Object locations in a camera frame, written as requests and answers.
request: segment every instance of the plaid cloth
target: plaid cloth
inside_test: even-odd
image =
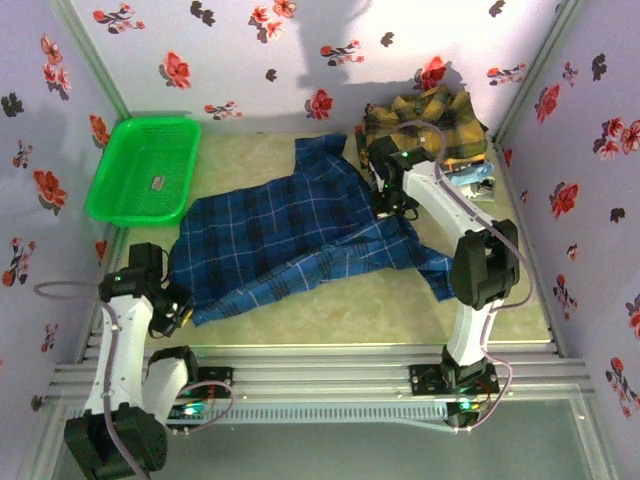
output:
[[[368,109],[363,124],[356,128],[356,145],[362,167],[368,165],[366,149],[374,140],[389,136],[393,127],[411,120],[431,123],[444,133],[447,148],[443,170],[454,171],[484,161],[487,139],[473,112],[469,94],[461,89],[453,95],[447,87],[438,85],[420,95],[398,96],[389,107]],[[390,136],[400,150],[416,147],[420,138],[424,138],[422,145],[432,158],[441,148],[438,134],[426,127],[409,126]]]
[[[345,141],[298,139],[292,176],[193,204],[169,279],[193,293],[196,325],[386,267],[417,267],[439,300],[454,296],[449,257],[406,219],[376,220],[370,187],[341,156]]]

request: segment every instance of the glass panel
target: glass panel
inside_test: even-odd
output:
[[[82,478],[65,452],[54,478]],[[508,402],[472,434],[398,424],[217,426],[169,437],[154,480],[592,478],[569,401]]]

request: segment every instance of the green plastic tray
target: green plastic tray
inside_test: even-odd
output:
[[[201,129],[181,117],[141,117],[113,129],[91,184],[86,211],[119,227],[180,223]]]

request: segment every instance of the wire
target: wire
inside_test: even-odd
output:
[[[182,390],[180,390],[180,392],[178,393],[178,396],[183,395],[186,392],[188,392],[190,390],[193,390],[194,388],[200,388],[200,387],[204,387],[206,385],[214,385],[216,387],[224,387],[224,388],[226,388],[229,391],[229,393],[231,394],[231,401],[229,402],[229,406],[225,409],[224,412],[219,414],[213,420],[209,420],[207,423],[203,423],[202,425],[198,425],[197,427],[194,427],[194,428],[185,427],[184,430],[174,429],[173,430],[174,435],[177,434],[177,433],[183,433],[185,435],[189,435],[191,432],[199,432],[200,430],[204,430],[205,428],[209,428],[214,423],[217,423],[218,421],[220,421],[224,417],[226,417],[229,414],[229,412],[231,411],[231,409],[233,408],[233,405],[236,402],[236,394],[233,391],[233,388],[231,387],[231,385],[227,385],[224,382],[219,382],[218,380],[204,380],[202,382],[194,383],[192,385],[187,385]]]
[[[107,355],[107,364],[104,370],[104,380],[102,385],[104,387],[102,391],[102,399],[103,399],[103,407],[104,407],[104,420],[107,426],[107,432],[109,433],[109,437],[111,437],[111,441],[116,446],[122,458],[125,459],[127,464],[131,467],[133,472],[141,479],[149,480],[149,475],[142,469],[142,467],[138,464],[136,459],[133,457],[131,452],[127,450],[127,447],[122,443],[118,432],[116,431],[115,425],[113,424],[113,419],[111,418],[111,401],[110,401],[110,378],[111,371],[113,370],[113,363],[115,360],[116,347],[118,345],[118,335],[120,334],[121,327],[118,324],[118,318],[116,312],[113,310],[113,307],[106,302],[103,302],[101,299],[91,298],[88,295],[55,295],[51,293],[45,293],[42,291],[43,288],[53,287],[53,286],[61,286],[61,285],[69,285],[75,287],[93,287],[97,288],[98,286],[91,283],[85,282],[74,282],[74,281],[58,281],[58,282],[44,282],[34,285],[33,291],[36,295],[40,295],[41,297],[50,299],[50,300],[84,300],[91,301],[92,303],[97,301],[100,303],[102,308],[104,308],[109,317],[111,317],[111,346],[109,347],[109,353]]]
[[[162,253],[164,253],[167,256],[167,273],[165,274],[164,278],[162,280],[160,280],[160,283],[164,283],[169,279],[169,262],[171,261],[171,255],[169,255],[169,252],[167,252],[163,248],[162,249]]]
[[[438,156],[434,161],[434,163],[435,163],[434,170],[435,170],[435,174],[436,174],[436,183],[440,187],[442,187],[449,194],[449,197],[453,201],[455,201],[466,213],[469,214],[470,220],[472,220],[472,221],[475,220],[480,225],[482,225],[484,228],[486,228],[489,232],[491,232],[491,234],[494,237],[499,239],[509,250],[511,250],[511,252],[513,252],[513,254],[516,257],[518,257],[518,260],[524,266],[525,270],[527,271],[527,274],[529,275],[529,279],[530,279],[530,282],[529,282],[529,293],[527,294],[527,296],[525,297],[524,300],[522,300],[520,302],[509,304],[509,305],[502,305],[500,307],[492,306],[489,309],[489,312],[487,314],[487,318],[485,319],[484,325],[482,326],[482,333],[480,335],[480,349],[482,350],[482,353],[484,353],[485,357],[487,359],[491,360],[493,363],[497,363],[498,365],[504,366],[507,369],[507,371],[509,372],[509,374],[507,376],[507,381],[505,382],[504,387],[498,393],[498,396],[496,397],[495,401],[493,402],[493,404],[489,408],[489,411],[485,415],[483,415],[474,425],[466,427],[467,431],[471,431],[471,430],[476,429],[480,425],[482,425],[484,422],[486,422],[489,419],[489,417],[491,417],[491,415],[493,415],[493,412],[495,412],[496,408],[498,408],[498,405],[500,404],[500,401],[502,400],[502,397],[504,396],[505,392],[508,392],[509,388],[511,387],[511,382],[513,380],[513,367],[507,361],[502,360],[501,358],[498,358],[498,357],[494,357],[488,351],[487,343],[488,343],[488,340],[489,340],[489,338],[488,338],[489,337],[489,326],[493,323],[493,316],[494,316],[495,313],[499,312],[500,310],[508,310],[508,309],[511,309],[511,308],[521,307],[523,305],[526,305],[529,302],[529,300],[531,300],[531,298],[533,297],[534,289],[535,289],[534,282],[533,282],[533,278],[534,278],[533,267],[529,263],[529,260],[527,260],[527,258],[522,254],[522,252],[520,252],[520,250],[518,250],[518,247],[516,247],[502,233],[500,233],[493,225],[490,225],[489,223],[485,222],[484,219],[482,219],[480,216],[478,216],[476,214],[476,212],[473,210],[473,208],[471,208],[469,205],[467,205],[466,198],[460,197],[459,192],[455,189],[455,187],[453,187],[453,184],[451,184],[451,186],[449,186],[450,182],[446,178],[446,176],[443,174],[442,168],[440,168],[440,165],[442,164],[442,160],[444,159],[444,154],[445,154],[446,145],[447,145],[447,139],[445,138],[444,133],[442,132],[442,130],[440,130],[438,127],[436,127],[435,125],[433,125],[431,123],[427,123],[427,122],[424,122],[422,120],[412,120],[412,121],[409,121],[409,122],[401,123],[400,125],[396,125],[394,128],[392,128],[389,131],[389,134],[391,134],[391,133],[393,133],[393,132],[395,132],[397,130],[400,130],[401,128],[408,127],[408,126],[424,126],[424,127],[427,127],[429,129],[433,130],[435,133],[437,133],[440,136],[440,142],[441,142],[442,148],[440,148],[440,151],[438,152]]]

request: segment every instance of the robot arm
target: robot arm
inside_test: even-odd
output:
[[[368,148],[373,204],[379,218],[424,206],[457,241],[451,283],[461,304],[455,330],[443,351],[442,373],[452,391],[475,381],[484,371],[481,335],[488,332],[496,307],[519,281],[518,258],[487,226],[516,247],[518,232],[510,220],[495,221],[456,192],[440,171],[439,161],[421,147],[400,151],[390,137]]]
[[[117,326],[103,308],[102,345],[92,390],[84,415],[67,421],[64,432],[65,442],[88,479],[132,474],[109,439],[106,415],[142,471],[161,469],[167,456],[169,412],[181,389],[197,381],[195,355],[188,347],[156,352],[142,381],[147,333],[170,336],[191,314],[190,294],[171,284],[162,288],[161,278],[162,251],[147,243],[131,246],[128,267],[106,275],[100,284],[100,299],[115,314]]]

